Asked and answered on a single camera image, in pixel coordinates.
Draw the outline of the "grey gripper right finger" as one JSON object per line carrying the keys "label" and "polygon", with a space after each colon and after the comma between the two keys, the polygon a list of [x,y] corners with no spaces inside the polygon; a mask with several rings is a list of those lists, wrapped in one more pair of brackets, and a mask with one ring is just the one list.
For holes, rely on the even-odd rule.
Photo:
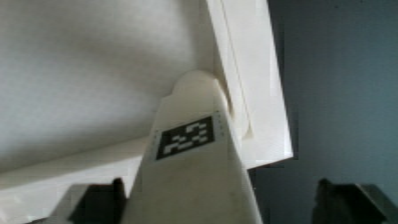
{"label": "grey gripper right finger", "polygon": [[311,224],[398,224],[398,206],[373,184],[318,181]]}

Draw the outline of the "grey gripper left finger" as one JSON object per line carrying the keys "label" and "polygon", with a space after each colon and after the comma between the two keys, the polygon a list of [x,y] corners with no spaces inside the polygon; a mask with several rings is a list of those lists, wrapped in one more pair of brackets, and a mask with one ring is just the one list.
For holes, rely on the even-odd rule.
{"label": "grey gripper left finger", "polygon": [[121,178],[106,184],[76,184],[39,224],[121,224],[124,206]]}

